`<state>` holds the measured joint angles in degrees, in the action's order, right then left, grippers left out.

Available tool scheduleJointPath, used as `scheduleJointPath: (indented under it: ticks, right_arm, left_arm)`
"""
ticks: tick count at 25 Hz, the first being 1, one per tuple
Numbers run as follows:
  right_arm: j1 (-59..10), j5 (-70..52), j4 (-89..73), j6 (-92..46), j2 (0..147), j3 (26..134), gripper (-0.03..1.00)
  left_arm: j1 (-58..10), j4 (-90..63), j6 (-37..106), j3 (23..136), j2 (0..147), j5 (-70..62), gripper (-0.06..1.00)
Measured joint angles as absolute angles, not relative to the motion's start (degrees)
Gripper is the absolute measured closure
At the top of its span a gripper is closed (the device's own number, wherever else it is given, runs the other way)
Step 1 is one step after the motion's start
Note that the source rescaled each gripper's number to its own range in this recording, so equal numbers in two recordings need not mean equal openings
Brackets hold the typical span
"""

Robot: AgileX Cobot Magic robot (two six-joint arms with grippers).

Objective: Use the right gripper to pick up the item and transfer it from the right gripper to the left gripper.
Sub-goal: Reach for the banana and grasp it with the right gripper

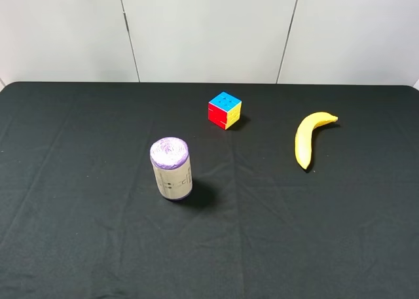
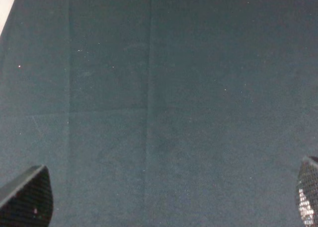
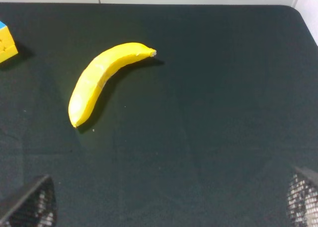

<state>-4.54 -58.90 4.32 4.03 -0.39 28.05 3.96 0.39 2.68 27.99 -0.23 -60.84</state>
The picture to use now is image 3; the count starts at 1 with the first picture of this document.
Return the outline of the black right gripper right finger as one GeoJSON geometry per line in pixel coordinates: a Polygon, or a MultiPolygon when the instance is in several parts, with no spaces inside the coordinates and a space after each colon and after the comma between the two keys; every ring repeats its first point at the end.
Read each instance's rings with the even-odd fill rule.
{"type": "Polygon", "coordinates": [[[307,167],[294,167],[287,192],[287,216],[292,227],[318,225],[318,173],[307,167]]]}

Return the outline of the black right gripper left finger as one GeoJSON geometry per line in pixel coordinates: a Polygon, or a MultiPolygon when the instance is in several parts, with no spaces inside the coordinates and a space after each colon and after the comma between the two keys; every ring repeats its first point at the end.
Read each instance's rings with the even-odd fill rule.
{"type": "Polygon", "coordinates": [[[55,227],[57,201],[54,181],[40,175],[0,201],[2,227],[55,227]]]}

